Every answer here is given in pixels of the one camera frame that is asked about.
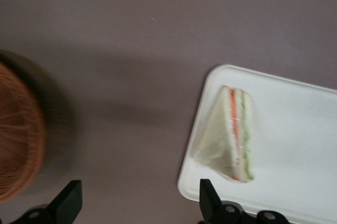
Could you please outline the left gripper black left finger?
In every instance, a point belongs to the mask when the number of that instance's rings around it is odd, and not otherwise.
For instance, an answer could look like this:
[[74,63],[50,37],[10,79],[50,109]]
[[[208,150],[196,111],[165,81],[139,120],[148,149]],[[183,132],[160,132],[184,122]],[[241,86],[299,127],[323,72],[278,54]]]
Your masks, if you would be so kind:
[[71,180],[45,207],[28,211],[21,223],[72,224],[82,209],[82,182]]

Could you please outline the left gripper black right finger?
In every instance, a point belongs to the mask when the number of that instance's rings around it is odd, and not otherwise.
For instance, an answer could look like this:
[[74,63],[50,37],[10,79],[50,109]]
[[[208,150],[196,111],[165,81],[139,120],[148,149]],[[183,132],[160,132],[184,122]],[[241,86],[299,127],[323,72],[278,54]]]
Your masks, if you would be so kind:
[[204,223],[246,223],[243,208],[233,201],[222,201],[209,179],[200,180],[199,206]]

